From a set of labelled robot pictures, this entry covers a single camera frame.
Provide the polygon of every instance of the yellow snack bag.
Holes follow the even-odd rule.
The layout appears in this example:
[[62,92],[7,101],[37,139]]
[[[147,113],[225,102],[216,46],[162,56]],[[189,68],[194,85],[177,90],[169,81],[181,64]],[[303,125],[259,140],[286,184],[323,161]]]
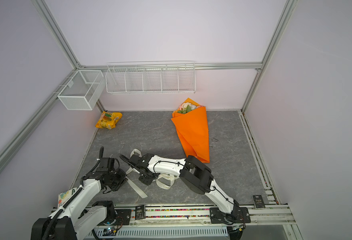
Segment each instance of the yellow snack bag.
[[121,113],[103,112],[95,127],[112,129],[123,115]]

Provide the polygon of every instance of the orange bouquet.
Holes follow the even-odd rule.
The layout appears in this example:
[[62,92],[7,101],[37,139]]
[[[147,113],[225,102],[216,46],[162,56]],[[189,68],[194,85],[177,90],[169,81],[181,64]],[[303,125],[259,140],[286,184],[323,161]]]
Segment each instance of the orange bouquet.
[[188,98],[172,113],[178,138],[185,155],[195,156],[201,162],[209,162],[209,133],[207,110]]

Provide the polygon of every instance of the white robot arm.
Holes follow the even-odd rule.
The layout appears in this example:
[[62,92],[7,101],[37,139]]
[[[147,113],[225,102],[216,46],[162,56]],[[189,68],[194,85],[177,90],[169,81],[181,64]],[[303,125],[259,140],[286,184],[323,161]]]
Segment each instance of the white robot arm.
[[146,185],[150,185],[162,173],[179,176],[190,190],[209,197],[229,219],[236,220],[240,217],[240,207],[236,200],[217,185],[211,170],[194,156],[168,159],[146,154],[143,157],[132,155],[130,159],[121,155],[120,158],[140,173],[139,180]]
[[[111,191],[117,191],[126,181],[126,174],[120,169],[120,164],[116,169],[114,167],[116,159],[102,156],[103,147],[100,149],[97,164],[82,177],[77,192],[48,218],[40,218],[34,223],[31,240],[82,240],[89,232],[94,233],[93,229],[99,223],[113,224],[117,218],[121,218],[117,215],[112,201],[96,202],[80,217],[87,204],[103,188],[109,186]],[[222,219],[218,220],[221,223],[232,225],[240,220],[245,226],[242,210],[236,200],[217,185],[211,170],[194,156],[188,156],[186,159],[168,159],[146,154],[143,157],[132,155],[130,159],[121,155],[120,158],[140,173],[139,180],[146,185],[150,185],[160,174],[179,176],[190,190],[205,194],[218,206],[217,212],[222,215]]]

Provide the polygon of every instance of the black label card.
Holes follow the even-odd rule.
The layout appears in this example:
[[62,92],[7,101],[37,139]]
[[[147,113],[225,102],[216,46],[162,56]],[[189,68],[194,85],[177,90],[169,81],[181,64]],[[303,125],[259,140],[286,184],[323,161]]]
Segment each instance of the black label card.
[[145,205],[136,206],[135,210],[135,220],[145,218]]
[[259,209],[262,207],[265,207],[263,197],[259,195],[252,195],[253,197],[253,202],[255,203],[255,208]]

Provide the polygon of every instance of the white wall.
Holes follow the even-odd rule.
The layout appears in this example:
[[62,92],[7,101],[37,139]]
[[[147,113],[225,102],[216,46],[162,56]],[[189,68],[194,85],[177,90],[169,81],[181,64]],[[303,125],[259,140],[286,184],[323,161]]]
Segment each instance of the white wall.
[[29,0],[0,0],[0,150],[71,70]]
[[352,239],[352,1],[301,0],[246,112],[304,239]]
[[100,111],[52,111],[0,174],[0,239],[25,240],[67,191],[95,132]]
[[[72,70],[29,0],[0,0],[0,150]],[[100,112],[57,102],[0,174],[0,239],[29,239],[67,190]]]
[[256,76],[254,69],[197,70],[196,93],[119,94],[106,91],[100,100],[107,110],[175,110],[187,98],[207,109],[241,109]]
[[286,0],[47,0],[83,65],[261,61]]

